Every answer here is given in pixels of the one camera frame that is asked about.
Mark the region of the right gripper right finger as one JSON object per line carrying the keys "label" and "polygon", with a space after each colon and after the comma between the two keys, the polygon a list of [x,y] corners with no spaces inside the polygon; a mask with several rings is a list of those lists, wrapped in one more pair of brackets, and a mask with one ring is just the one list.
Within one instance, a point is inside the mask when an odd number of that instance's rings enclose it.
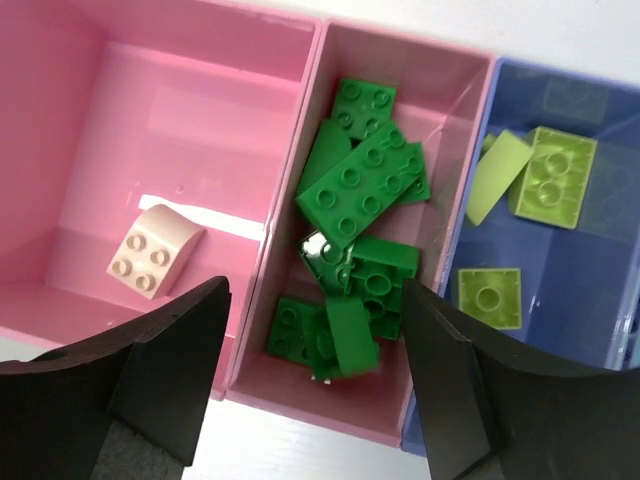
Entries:
{"label": "right gripper right finger", "polygon": [[415,280],[401,317],[435,479],[635,479],[639,372],[509,337]]}

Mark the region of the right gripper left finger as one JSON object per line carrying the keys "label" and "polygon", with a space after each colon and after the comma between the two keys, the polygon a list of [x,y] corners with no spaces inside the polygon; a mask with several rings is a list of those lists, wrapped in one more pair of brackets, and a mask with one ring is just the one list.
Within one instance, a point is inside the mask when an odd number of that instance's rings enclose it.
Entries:
{"label": "right gripper left finger", "polygon": [[5,479],[178,479],[193,464],[228,280],[30,361],[1,365]]}

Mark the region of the lime lego brick small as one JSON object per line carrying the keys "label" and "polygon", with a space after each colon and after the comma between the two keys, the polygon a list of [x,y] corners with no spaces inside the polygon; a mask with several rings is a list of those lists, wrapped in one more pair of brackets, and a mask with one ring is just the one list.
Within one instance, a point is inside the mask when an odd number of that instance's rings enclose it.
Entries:
{"label": "lime lego brick small", "polygon": [[497,330],[522,327],[521,270],[465,268],[456,273],[457,307]]}

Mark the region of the white lego brick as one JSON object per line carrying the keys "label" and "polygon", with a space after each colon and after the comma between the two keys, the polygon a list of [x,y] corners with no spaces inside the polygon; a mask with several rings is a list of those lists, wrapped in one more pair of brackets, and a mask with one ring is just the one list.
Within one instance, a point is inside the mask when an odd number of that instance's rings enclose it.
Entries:
{"label": "white lego brick", "polygon": [[168,294],[205,228],[159,204],[133,222],[106,272],[153,300]]}

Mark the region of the green lego long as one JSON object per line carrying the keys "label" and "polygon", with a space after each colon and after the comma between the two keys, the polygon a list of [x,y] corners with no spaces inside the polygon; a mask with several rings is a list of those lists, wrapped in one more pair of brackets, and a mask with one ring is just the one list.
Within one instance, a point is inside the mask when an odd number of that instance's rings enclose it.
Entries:
{"label": "green lego long", "polygon": [[298,195],[296,202],[312,226],[342,249],[424,173],[423,156],[388,120]]}
{"label": "green lego long", "polygon": [[415,246],[368,235],[354,242],[345,294],[361,298],[373,336],[398,339],[402,284],[416,277],[419,265],[420,250]]}
{"label": "green lego long", "polygon": [[333,245],[319,231],[306,236],[298,252],[320,287],[327,295],[346,295],[352,267],[353,244],[344,248]]}

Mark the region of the green lego small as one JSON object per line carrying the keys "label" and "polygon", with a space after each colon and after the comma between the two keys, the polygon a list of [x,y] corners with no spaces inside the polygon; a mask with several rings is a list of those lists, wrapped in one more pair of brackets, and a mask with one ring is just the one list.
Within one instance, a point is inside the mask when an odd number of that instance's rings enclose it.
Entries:
{"label": "green lego small", "polygon": [[319,314],[319,304],[310,303],[290,296],[278,300],[271,329],[266,343],[267,354],[309,366],[303,321]]}

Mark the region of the lime lego brick front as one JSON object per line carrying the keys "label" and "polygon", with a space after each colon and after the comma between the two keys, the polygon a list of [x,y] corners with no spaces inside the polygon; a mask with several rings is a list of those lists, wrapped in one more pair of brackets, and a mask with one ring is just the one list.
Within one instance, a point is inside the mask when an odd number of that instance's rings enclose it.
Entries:
{"label": "lime lego brick front", "polygon": [[525,140],[533,155],[508,192],[509,211],[555,227],[577,227],[598,141],[539,126]]}

